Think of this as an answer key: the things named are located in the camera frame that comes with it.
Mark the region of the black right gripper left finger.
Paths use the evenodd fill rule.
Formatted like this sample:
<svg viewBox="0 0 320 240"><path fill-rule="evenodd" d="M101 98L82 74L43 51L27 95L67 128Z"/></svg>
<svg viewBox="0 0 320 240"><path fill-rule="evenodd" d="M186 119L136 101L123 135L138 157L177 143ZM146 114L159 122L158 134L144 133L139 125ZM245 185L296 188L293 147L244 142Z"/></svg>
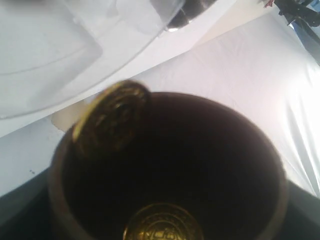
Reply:
<svg viewBox="0 0 320 240"><path fill-rule="evenodd" d="M52 240L48 170L0 197L2 240Z"/></svg>

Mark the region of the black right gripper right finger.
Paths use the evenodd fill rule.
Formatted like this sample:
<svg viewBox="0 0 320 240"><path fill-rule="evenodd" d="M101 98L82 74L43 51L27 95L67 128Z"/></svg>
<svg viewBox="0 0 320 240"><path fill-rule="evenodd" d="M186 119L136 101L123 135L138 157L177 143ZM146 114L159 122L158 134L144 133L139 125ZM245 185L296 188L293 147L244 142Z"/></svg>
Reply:
<svg viewBox="0 0 320 240"><path fill-rule="evenodd" d="M320 199L289 182L289 202L282 227L283 240L320 238Z"/></svg>

